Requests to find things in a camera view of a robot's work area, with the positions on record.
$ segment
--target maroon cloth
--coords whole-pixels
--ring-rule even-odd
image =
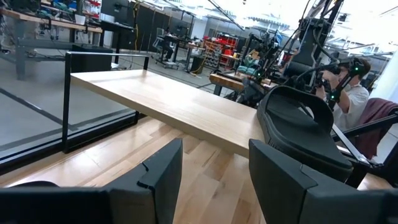
[[[398,109],[398,104],[380,98],[369,99],[359,119],[359,125],[367,124],[389,116],[393,109]],[[358,136],[355,146],[366,158],[372,159],[377,155],[377,145],[386,135],[391,126],[379,128]]]

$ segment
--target white shirt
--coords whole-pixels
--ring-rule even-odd
[[[352,86],[349,90],[346,90],[346,93],[349,98],[348,112],[344,113],[338,104],[335,105],[333,111],[335,125],[341,131],[357,127],[359,118],[361,117],[369,98],[368,90],[360,84]]]

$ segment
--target workshop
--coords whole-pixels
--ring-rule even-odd
[[[0,223],[398,223],[398,0],[0,0]]]

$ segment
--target person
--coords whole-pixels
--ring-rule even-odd
[[[355,128],[359,123],[359,118],[368,102],[369,92],[361,86],[362,78],[370,71],[371,66],[365,59],[358,59],[363,65],[364,70],[356,75],[341,91],[340,101],[335,105],[333,117],[335,125],[341,130],[346,131]],[[331,89],[335,89],[339,82],[348,74],[348,64],[340,64],[340,74],[335,75],[329,71],[323,71],[323,79],[329,81]],[[321,99],[326,99],[325,87],[317,88],[316,95]]]
[[[170,35],[173,36],[170,31],[169,28],[166,28],[165,30],[166,35]],[[170,41],[165,39],[165,43],[164,43],[164,50],[167,52],[166,54],[166,59],[164,60],[165,62],[168,62],[170,58],[172,58],[172,54],[174,53],[173,48],[170,47]]]
[[[7,9],[9,8],[9,3],[6,0],[0,0],[0,8]],[[2,37],[0,41],[1,51],[2,53],[8,54],[15,50],[15,43],[16,40],[14,38],[15,34],[15,20],[9,16],[3,16],[1,20],[1,32]],[[36,39],[36,22],[25,22],[25,39]],[[34,57],[37,53],[36,49],[33,48],[26,48],[26,52],[29,57]]]

